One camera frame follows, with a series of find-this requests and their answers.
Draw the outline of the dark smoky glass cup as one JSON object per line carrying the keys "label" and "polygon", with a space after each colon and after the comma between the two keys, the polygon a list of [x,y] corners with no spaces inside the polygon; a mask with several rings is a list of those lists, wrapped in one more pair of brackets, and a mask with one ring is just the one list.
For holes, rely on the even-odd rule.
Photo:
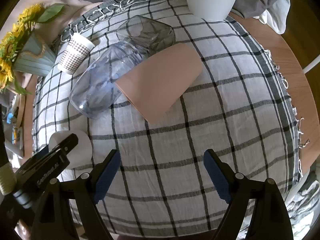
{"label": "dark smoky glass cup", "polygon": [[170,25],[139,15],[129,18],[119,26],[116,35],[119,41],[132,44],[146,57],[157,54],[176,42],[175,32]]}

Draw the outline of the clear bluish plastic cup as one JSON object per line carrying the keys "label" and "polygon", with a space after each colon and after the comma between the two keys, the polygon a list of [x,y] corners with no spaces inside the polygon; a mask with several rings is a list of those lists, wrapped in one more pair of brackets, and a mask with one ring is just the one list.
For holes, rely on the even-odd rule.
{"label": "clear bluish plastic cup", "polygon": [[73,86],[69,101],[82,115],[97,119],[121,96],[116,81],[146,59],[146,54],[128,42],[105,50]]}

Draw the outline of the peach pink cup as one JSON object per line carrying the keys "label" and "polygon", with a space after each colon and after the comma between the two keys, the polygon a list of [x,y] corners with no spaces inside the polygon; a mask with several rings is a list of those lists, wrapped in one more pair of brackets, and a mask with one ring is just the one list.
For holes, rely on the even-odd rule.
{"label": "peach pink cup", "polygon": [[146,121],[155,123],[191,86],[202,68],[198,52],[178,43],[133,67],[116,81],[116,86]]}

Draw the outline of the checked grey white tablecloth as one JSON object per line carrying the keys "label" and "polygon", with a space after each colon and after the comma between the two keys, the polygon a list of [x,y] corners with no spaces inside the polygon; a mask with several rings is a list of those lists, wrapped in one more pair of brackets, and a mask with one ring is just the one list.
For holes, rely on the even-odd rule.
{"label": "checked grey white tablecloth", "polygon": [[[109,0],[75,20],[58,37],[57,54],[74,30],[101,13],[103,21],[83,32],[95,47],[74,75],[57,68],[36,87],[33,147],[38,151],[58,131],[80,130],[93,153],[83,167],[65,170],[61,181],[102,162],[112,149],[122,164],[98,211],[112,233],[135,237],[194,235],[218,227],[227,205],[203,165],[211,148],[247,178],[273,178],[283,196],[302,178],[297,111],[287,81],[265,50],[232,18],[205,21],[186,0]],[[88,119],[69,93],[89,65],[117,42],[117,28],[133,16],[172,26],[176,41],[195,49],[202,72],[154,124],[121,96],[99,119]]]}

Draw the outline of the yellow sunflower bouquet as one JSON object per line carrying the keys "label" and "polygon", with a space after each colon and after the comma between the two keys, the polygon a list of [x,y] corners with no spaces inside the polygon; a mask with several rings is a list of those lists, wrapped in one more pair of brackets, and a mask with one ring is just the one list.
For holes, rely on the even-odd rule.
{"label": "yellow sunflower bouquet", "polygon": [[15,73],[18,72],[14,68],[15,60],[19,52],[23,49],[25,43],[35,31],[38,23],[45,23],[56,13],[53,12],[54,7],[50,6],[45,9],[41,4],[32,5],[25,8],[18,16],[18,20],[13,24],[12,30],[7,32],[1,40],[1,90],[14,85],[15,93],[27,94]]}

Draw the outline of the light blue ribbed vase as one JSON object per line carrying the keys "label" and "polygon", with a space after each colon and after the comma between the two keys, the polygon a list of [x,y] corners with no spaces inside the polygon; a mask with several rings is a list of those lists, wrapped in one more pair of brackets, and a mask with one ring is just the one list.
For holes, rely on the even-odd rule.
{"label": "light blue ribbed vase", "polygon": [[16,71],[46,77],[56,60],[55,53],[36,32],[25,43],[14,63]]}

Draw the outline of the plain white cup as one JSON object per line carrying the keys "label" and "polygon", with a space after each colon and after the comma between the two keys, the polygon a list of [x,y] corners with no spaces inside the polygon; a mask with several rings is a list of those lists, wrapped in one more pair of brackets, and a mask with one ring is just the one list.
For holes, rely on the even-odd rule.
{"label": "plain white cup", "polygon": [[49,150],[51,151],[58,143],[66,139],[69,135],[74,133],[78,137],[78,144],[67,155],[70,164],[66,167],[67,170],[86,169],[92,166],[92,144],[88,135],[80,130],[73,131],[58,131],[55,132],[49,139]]}

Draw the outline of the patterned paper cup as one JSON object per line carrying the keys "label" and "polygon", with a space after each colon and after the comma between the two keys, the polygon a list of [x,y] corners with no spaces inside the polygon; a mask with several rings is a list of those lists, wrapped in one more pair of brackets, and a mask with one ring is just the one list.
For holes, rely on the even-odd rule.
{"label": "patterned paper cup", "polygon": [[95,45],[79,33],[74,33],[57,65],[58,70],[73,75]]}

